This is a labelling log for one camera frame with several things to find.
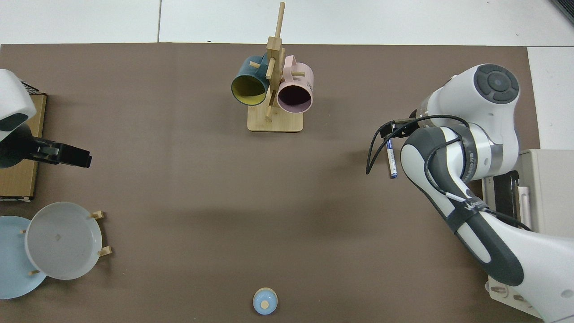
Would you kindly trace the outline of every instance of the light blue plate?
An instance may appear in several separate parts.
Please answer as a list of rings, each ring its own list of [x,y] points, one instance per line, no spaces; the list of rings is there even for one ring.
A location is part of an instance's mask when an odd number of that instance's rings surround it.
[[[26,255],[25,234],[30,220],[21,217],[0,217],[0,299],[10,299],[34,290],[46,275],[43,272],[29,276],[36,270]]]

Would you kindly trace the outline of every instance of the mug handle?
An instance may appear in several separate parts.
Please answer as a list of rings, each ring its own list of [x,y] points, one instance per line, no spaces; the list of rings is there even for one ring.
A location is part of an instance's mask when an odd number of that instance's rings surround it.
[[[296,65],[297,61],[295,61],[294,55],[289,55],[285,58],[285,67],[283,68],[283,78],[285,79],[286,82],[293,81],[293,75],[291,75],[291,72],[293,71],[293,68]]]

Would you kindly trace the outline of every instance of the mug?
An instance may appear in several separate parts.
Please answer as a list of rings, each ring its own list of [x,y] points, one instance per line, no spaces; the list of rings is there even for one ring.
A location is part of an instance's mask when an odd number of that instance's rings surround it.
[[[313,104],[313,71],[295,56],[285,58],[284,81],[277,90],[277,104],[290,113],[303,113]]]
[[[269,80],[265,78],[267,67],[267,54],[250,56],[243,62],[231,82],[231,92],[239,102],[258,105],[265,100],[269,88]]]

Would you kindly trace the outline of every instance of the wooden base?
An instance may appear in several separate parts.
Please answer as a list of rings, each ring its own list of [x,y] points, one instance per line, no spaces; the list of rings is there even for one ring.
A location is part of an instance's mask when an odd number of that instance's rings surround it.
[[[247,128],[254,132],[299,132],[303,130],[303,114],[289,113],[279,107],[271,107],[267,118],[271,94],[260,105],[247,107]]]

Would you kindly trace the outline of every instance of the black cable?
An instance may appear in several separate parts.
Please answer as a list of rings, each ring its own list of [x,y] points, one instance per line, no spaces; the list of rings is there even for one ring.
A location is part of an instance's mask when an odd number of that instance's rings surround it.
[[[461,122],[464,126],[466,126],[467,128],[469,128],[470,126],[468,125],[468,122],[465,119],[462,119],[460,117],[457,116],[450,116],[448,114],[436,114],[433,116],[425,116],[425,117],[420,117],[420,118],[416,118],[413,119],[405,124],[403,124],[402,126],[400,126],[399,128],[395,129],[393,132],[391,132],[390,134],[388,134],[387,136],[385,136],[385,139],[383,140],[383,143],[381,144],[381,146],[379,146],[379,148],[377,149],[377,151],[375,152],[375,155],[373,156],[373,159],[371,160],[371,153],[373,152],[373,145],[375,143],[375,140],[377,139],[377,135],[381,132],[381,130],[383,129],[383,127],[392,124],[392,121],[385,123],[384,125],[382,125],[381,127],[379,127],[379,129],[375,132],[375,135],[373,136],[373,140],[371,141],[371,146],[369,147],[369,155],[367,156],[367,170],[366,173],[367,175],[371,172],[371,169],[373,168],[373,165],[375,164],[375,160],[377,159],[377,157],[379,156],[379,153],[381,152],[381,150],[383,150],[383,147],[385,147],[385,145],[387,144],[387,142],[395,137],[395,135],[399,132],[401,132],[403,129],[405,129],[408,126],[411,126],[414,123],[423,121],[423,120],[429,120],[429,119],[436,119],[436,118],[440,118],[440,119],[453,119],[456,121]]]
[[[444,148],[450,144],[456,143],[457,141],[462,140],[462,138],[460,137],[459,134],[456,135],[456,138],[449,140],[445,143],[442,143],[440,145],[437,145],[436,147],[434,147],[430,152],[429,156],[427,157],[427,159],[425,159],[425,165],[424,165],[424,171],[425,171],[425,176],[426,176],[426,180],[432,185],[432,187],[435,188],[435,190],[441,192],[443,195],[446,195],[447,192],[445,192],[443,189],[441,189],[439,187],[439,185],[437,185],[437,183],[431,178],[431,172],[429,171],[429,163],[431,162],[430,160],[434,158],[436,152],[441,149]]]
[[[484,211],[485,211],[485,212],[488,212],[488,213],[490,213],[490,214],[492,214],[492,215],[494,215],[494,216],[496,216],[497,218],[503,218],[503,219],[505,219],[505,220],[507,220],[507,221],[510,221],[510,222],[512,222],[512,223],[514,223],[514,224],[516,224],[516,225],[518,225],[519,227],[521,227],[522,229],[524,229],[524,230],[526,230],[526,231],[532,231],[527,225],[525,225],[524,223],[518,221],[518,219],[515,219],[515,218],[513,218],[513,217],[511,217],[511,216],[507,216],[506,214],[503,214],[503,213],[500,213],[500,212],[496,212],[496,211],[491,210],[491,209],[485,209]]]

